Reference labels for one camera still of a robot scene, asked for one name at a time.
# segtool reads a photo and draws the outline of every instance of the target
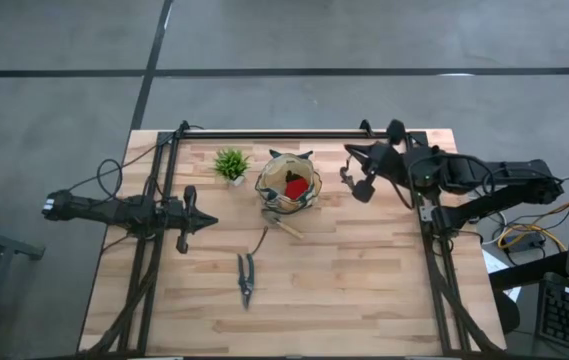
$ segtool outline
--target white pot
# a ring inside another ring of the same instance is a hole
[[[240,186],[244,182],[244,179],[246,179],[246,177],[244,175],[240,175],[236,177],[235,180],[228,180],[228,183],[233,186]]]

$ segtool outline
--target small green plant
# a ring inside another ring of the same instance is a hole
[[[215,172],[228,180],[235,180],[248,169],[248,156],[244,157],[242,150],[224,149],[217,152]]]

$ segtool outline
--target wooden table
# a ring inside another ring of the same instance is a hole
[[[456,151],[451,130],[426,131],[429,143]],[[134,131],[126,160],[153,146],[156,136],[157,131]],[[195,185],[197,207],[219,223],[189,236],[186,255],[175,250],[177,231],[165,236],[147,354],[440,354],[417,215],[383,179],[375,182],[377,190],[368,204],[355,200],[340,183],[338,170],[347,157],[343,144],[371,142],[181,140],[173,195],[181,198],[186,185]],[[228,187],[211,170],[216,151],[223,147],[250,155],[251,168],[240,187]],[[236,254],[251,251],[266,224],[254,185],[270,159],[269,149],[313,150],[311,160],[323,187],[316,206],[286,218],[305,234],[304,240],[276,228],[269,231],[255,257],[256,290],[245,311]],[[152,152],[124,169],[120,196],[141,193],[151,163]],[[351,172],[356,180],[362,177],[356,165]],[[448,196],[444,201],[464,199]],[[123,230],[109,229],[106,244],[122,235]],[[135,241],[126,240],[102,256],[81,349],[94,344],[123,307]],[[455,239],[453,258],[464,305],[491,340],[504,347],[478,239]],[[455,344],[450,311],[448,319]],[[132,339],[136,331],[134,324]]]

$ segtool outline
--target concrete floor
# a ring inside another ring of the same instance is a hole
[[[161,5],[0,1],[0,70],[143,69]],[[555,66],[569,66],[566,0],[175,0],[158,63]],[[93,175],[102,159],[121,159],[141,82],[0,79],[0,233],[47,246],[42,261],[14,263],[0,304],[0,358],[75,350],[104,227],[47,222],[40,209],[49,192]],[[183,119],[207,128],[353,128],[363,118],[378,127],[398,118],[412,128],[453,128],[460,152],[543,158],[569,176],[569,76],[158,78],[142,128]],[[565,190],[558,201],[569,200]],[[99,192],[87,186],[82,194]],[[544,210],[521,206],[507,216]],[[489,237],[492,223],[480,230]],[[555,233],[568,244],[569,221]],[[522,331],[533,330],[535,300],[534,288],[520,297]],[[530,340],[507,337],[510,351],[557,355]]]

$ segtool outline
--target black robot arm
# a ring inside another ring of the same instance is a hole
[[[422,194],[436,204],[430,214],[437,235],[450,235],[471,218],[486,217],[520,203],[549,204],[563,193],[561,180],[551,174],[542,160],[484,162],[470,155],[449,154],[437,146],[429,147],[415,140],[407,144],[410,145],[408,151],[400,153],[394,145],[400,145],[406,132],[398,120],[391,122],[387,135],[388,143],[345,145],[349,155],[362,165],[366,178],[354,184],[347,175],[347,161],[340,169],[342,182],[362,202],[368,202],[373,196],[377,176],[396,188],[402,186]],[[485,194],[473,201],[458,207],[439,205],[442,191],[466,194],[478,187]]]
[[[184,189],[184,201],[170,197],[157,204],[152,198],[135,195],[125,199],[96,200],[75,196],[68,190],[49,194],[42,209],[48,220],[75,218],[117,225],[140,237],[151,236],[156,229],[179,229],[177,250],[188,251],[187,234],[217,223],[217,218],[204,214],[195,207],[197,192],[192,185]]]

